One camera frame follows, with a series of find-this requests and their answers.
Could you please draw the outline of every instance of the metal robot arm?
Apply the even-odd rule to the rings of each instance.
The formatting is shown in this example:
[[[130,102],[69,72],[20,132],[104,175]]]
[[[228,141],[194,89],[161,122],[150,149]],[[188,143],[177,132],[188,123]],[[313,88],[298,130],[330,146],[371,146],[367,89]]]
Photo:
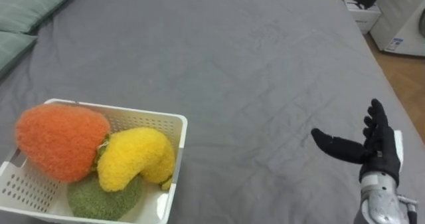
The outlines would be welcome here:
[[[408,218],[401,209],[407,205]],[[366,173],[361,182],[361,204],[354,224],[416,224],[415,200],[397,195],[396,182],[385,173]]]

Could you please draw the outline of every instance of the basket handle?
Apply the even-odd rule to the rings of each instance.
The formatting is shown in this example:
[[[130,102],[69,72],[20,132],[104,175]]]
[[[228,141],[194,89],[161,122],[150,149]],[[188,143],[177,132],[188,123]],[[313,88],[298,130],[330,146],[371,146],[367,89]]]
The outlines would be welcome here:
[[[13,164],[17,168],[22,166],[23,163],[19,164],[20,155],[21,150],[19,148],[13,148],[9,154],[7,154],[5,161],[0,166],[0,176],[3,175],[3,172],[9,164]]]

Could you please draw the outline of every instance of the robotic hand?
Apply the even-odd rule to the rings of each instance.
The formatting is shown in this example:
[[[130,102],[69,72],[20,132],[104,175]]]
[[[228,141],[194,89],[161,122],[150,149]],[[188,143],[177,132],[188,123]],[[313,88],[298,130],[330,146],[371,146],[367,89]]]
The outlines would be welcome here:
[[[314,128],[311,131],[317,146],[331,157],[361,164],[360,210],[354,224],[416,224],[415,200],[397,195],[399,174],[403,165],[401,131],[389,125],[382,104],[374,99],[364,122],[364,144],[333,137]],[[400,209],[407,205],[408,219]]]

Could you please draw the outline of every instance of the yellow plush toy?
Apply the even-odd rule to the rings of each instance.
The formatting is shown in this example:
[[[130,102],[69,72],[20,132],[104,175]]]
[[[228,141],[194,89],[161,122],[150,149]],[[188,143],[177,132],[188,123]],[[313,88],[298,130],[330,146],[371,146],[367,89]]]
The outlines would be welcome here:
[[[114,133],[98,161],[104,191],[123,190],[140,174],[146,181],[170,188],[175,153],[168,138],[153,128],[132,128]]]

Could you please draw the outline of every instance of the green plush toy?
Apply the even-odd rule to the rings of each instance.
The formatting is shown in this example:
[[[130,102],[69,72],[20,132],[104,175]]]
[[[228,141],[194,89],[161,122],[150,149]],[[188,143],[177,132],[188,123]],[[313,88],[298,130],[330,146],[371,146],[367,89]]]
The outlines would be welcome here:
[[[96,172],[68,184],[68,203],[76,217],[117,221],[139,201],[142,177],[135,176],[122,191],[105,192]]]

